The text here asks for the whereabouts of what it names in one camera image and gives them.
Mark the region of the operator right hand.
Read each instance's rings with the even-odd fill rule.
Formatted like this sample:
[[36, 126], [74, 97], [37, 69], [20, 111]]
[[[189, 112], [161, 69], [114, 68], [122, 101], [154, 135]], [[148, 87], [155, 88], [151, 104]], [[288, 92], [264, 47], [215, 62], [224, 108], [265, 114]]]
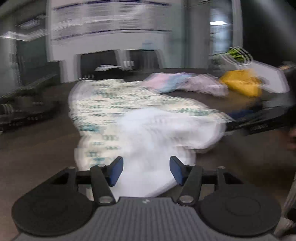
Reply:
[[296, 127], [294, 126], [293, 128], [284, 129], [281, 132], [281, 139], [283, 145], [286, 147], [288, 151], [293, 153], [295, 155], [296, 151]]

